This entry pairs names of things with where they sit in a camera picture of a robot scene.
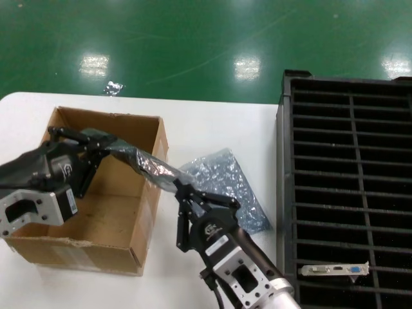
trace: white sticker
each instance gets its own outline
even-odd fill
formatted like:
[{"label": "white sticker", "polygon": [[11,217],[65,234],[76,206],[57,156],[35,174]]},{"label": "white sticker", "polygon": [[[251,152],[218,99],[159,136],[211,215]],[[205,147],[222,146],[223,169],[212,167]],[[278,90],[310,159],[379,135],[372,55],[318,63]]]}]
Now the white sticker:
[{"label": "white sticker", "polygon": [[77,212],[77,206],[76,206],[75,197],[73,195],[73,191],[71,189],[68,189],[66,191],[66,194],[67,194],[67,199],[69,200],[71,213],[75,214]]},{"label": "white sticker", "polygon": [[223,235],[221,238],[219,238],[213,245],[211,245],[208,249],[206,249],[206,255],[211,256],[213,253],[215,253],[221,246],[226,244],[228,242],[228,237],[226,235]]},{"label": "white sticker", "polygon": [[81,248],[63,246],[52,246],[51,248],[67,265],[76,266],[77,269],[100,270]]}]

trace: cardboard box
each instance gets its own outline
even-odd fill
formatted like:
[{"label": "cardboard box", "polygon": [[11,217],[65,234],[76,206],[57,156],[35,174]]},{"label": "cardboard box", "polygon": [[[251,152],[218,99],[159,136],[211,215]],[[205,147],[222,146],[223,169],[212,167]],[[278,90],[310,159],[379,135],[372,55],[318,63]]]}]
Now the cardboard box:
[{"label": "cardboard box", "polygon": [[[167,139],[160,117],[57,108],[48,126],[112,133],[161,160]],[[31,263],[141,276],[160,189],[112,156],[103,159],[78,214],[60,227],[32,223],[6,242]]]}]

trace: black cable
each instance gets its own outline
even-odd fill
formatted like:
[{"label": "black cable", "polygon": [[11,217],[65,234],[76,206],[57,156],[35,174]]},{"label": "black cable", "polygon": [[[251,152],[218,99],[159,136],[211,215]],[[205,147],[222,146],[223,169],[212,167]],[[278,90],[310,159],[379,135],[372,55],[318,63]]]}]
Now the black cable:
[{"label": "black cable", "polygon": [[219,309],[225,309],[225,307],[223,305],[223,299],[221,298],[218,287],[214,288],[212,291],[213,291],[214,295],[216,296],[216,299],[218,300]]}]

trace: black plastic tray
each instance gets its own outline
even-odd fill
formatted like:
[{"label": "black plastic tray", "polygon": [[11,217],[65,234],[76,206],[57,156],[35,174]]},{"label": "black plastic tray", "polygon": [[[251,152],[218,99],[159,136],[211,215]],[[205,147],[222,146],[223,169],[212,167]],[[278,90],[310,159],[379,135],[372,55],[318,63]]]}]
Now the black plastic tray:
[{"label": "black plastic tray", "polygon": [[[303,308],[412,308],[412,81],[285,71],[277,266]],[[303,265],[370,263],[354,285]]]}]

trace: green floor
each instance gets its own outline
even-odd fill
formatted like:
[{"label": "green floor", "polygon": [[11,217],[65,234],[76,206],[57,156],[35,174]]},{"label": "green floor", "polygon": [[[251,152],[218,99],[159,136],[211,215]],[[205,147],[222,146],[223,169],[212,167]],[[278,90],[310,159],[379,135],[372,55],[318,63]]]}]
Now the green floor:
[{"label": "green floor", "polygon": [[286,68],[411,75],[408,0],[0,0],[15,91],[277,103]]}]

